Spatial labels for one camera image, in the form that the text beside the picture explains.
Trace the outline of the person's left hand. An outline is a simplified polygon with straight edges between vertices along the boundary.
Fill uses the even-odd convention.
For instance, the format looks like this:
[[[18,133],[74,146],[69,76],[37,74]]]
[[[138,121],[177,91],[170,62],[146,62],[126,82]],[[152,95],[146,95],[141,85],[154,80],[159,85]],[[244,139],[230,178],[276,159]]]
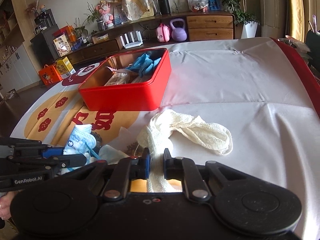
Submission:
[[[0,198],[0,217],[2,220],[8,220],[11,217],[10,205],[19,191],[10,191]]]

